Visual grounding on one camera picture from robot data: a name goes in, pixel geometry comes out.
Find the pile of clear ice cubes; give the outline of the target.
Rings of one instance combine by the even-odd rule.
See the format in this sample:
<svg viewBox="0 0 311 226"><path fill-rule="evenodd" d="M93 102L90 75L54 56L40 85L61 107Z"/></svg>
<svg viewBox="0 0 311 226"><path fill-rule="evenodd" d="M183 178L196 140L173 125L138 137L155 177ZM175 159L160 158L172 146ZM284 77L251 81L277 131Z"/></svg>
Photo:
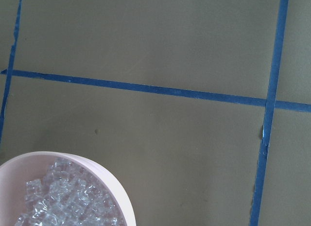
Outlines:
<svg viewBox="0 0 311 226"><path fill-rule="evenodd" d="M123 226L112 193L91 172L57 158L42 178L25 183L26 211L17 226Z"/></svg>

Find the pink bowl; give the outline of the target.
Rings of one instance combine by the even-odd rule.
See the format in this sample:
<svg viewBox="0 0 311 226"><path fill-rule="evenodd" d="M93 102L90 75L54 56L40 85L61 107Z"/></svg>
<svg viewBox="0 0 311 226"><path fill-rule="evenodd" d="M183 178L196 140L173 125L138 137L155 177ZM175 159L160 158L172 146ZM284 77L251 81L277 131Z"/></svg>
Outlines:
<svg viewBox="0 0 311 226"><path fill-rule="evenodd" d="M126 225L136 225L131 201L121 183L109 170L82 156L39 151L16 156L0 166L0 224L2 226L13 226L17 217L25 211L25 182L42 178L48 166L58 157L71 160L95 175L110 190L119 204Z"/></svg>

